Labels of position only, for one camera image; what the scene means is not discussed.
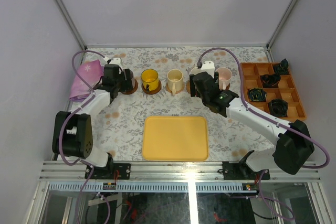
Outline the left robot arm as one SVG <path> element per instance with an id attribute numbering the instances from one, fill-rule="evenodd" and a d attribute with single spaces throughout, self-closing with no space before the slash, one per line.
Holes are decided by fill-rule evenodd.
<path id="1" fill-rule="evenodd" d="M 115 166 L 109 153 L 97 148 L 93 143 L 92 118 L 108 107 L 119 93 L 133 93 L 138 85 L 130 69 L 118 64 L 106 64 L 98 81 L 88 85 L 89 96 L 74 110 L 56 114 L 52 151 L 60 155 L 68 166 L 82 162 L 97 167 L 103 179 L 114 175 Z"/>

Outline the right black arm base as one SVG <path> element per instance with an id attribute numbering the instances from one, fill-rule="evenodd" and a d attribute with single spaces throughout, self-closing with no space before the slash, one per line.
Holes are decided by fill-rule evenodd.
<path id="1" fill-rule="evenodd" d="M 273 162 L 272 149 L 249 151 L 238 163 L 223 161 L 217 173 L 223 175 L 224 180 L 270 180 L 267 167 Z"/>

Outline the pink ceramic mug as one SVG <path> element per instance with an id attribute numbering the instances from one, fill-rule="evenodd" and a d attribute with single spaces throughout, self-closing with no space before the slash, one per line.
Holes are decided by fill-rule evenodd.
<path id="1" fill-rule="evenodd" d="M 230 83 L 232 72 L 229 68 L 220 67 L 216 69 L 218 73 L 218 84 L 220 90 L 225 90 L 225 83 Z"/>

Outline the cream ceramic mug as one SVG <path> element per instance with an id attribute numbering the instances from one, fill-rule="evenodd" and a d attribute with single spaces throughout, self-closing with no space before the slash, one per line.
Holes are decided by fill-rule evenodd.
<path id="1" fill-rule="evenodd" d="M 183 73 L 178 69 L 172 69 L 167 73 L 167 83 L 173 94 L 180 90 L 183 83 Z"/>

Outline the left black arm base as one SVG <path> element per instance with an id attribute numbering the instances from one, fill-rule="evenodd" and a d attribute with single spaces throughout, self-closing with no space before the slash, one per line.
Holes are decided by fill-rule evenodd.
<path id="1" fill-rule="evenodd" d="M 115 163 L 113 157 L 108 153 L 108 161 L 104 167 L 93 167 L 93 173 L 90 176 L 91 167 L 86 167 L 85 179 L 107 179 L 107 180 L 129 180 L 131 174 L 130 163 Z"/>

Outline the woven rattan coaster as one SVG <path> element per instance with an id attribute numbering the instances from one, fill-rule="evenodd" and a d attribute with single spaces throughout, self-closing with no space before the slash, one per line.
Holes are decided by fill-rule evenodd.
<path id="1" fill-rule="evenodd" d="M 186 83 L 186 90 L 189 94 L 191 93 L 191 85 L 189 81 Z"/>
<path id="2" fill-rule="evenodd" d="M 182 83 L 182 87 L 181 87 L 181 89 L 178 90 L 178 91 L 176 91 L 175 94 L 178 94 L 178 93 L 182 92 L 182 91 L 184 90 L 184 87 L 185 87 L 185 84 Z M 165 85 L 165 89 L 166 89 L 166 91 L 169 92 L 170 94 L 173 94 L 172 90 L 169 89 L 168 83 L 166 83 L 166 85 Z"/>

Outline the woven rattan coaster back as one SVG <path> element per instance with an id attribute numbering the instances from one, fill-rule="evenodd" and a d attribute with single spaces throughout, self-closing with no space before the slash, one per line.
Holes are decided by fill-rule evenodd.
<path id="1" fill-rule="evenodd" d="M 189 81 L 186 83 L 186 90 L 189 94 L 191 93 L 191 85 Z"/>

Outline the white mug green handle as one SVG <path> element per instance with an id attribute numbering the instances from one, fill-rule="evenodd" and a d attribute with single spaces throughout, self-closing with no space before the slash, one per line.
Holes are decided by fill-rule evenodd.
<path id="1" fill-rule="evenodd" d="M 201 72 L 201 68 L 198 67 L 194 67 L 191 71 L 190 71 L 190 75 L 197 75 Z"/>

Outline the yellow glass mug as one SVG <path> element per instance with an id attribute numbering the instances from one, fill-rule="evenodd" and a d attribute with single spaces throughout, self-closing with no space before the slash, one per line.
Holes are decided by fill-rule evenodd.
<path id="1" fill-rule="evenodd" d="M 156 70 L 146 69 L 141 73 L 142 85 L 146 89 L 155 90 L 159 84 L 159 76 Z"/>

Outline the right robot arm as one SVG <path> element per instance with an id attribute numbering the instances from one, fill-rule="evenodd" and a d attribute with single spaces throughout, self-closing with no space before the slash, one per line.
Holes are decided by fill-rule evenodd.
<path id="1" fill-rule="evenodd" d="M 220 90 L 207 72 L 191 75 L 190 82 L 212 112 L 248 126 L 273 143 L 273 149 L 250 151 L 240 160 L 239 172 L 243 178 L 251 179 L 258 172 L 273 168 L 295 175 L 314 152 L 313 144 L 307 139 L 308 128 L 302 121 L 291 123 L 276 118 L 242 101 L 238 94 Z"/>

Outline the woven rattan coaster front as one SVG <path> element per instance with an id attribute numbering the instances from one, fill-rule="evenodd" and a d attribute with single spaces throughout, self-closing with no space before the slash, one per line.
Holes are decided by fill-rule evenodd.
<path id="1" fill-rule="evenodd" d="M 178 91 L 176 91 L 175 94 L 178 94 L 178 93 L 182 92 L 182 91 L 184 90 L 184 87 L 185 87 L 185 84 L 182 83 L 182 87 L 181 87 L 181 89 L 178 90 Z M 166 83 L 166 85 L 165 85 L 165 89 L 166 89 L 166 91 L 169 92 L 170 94 L 173 94 L 172 90 L 169 89 L 168 83 Z"/>

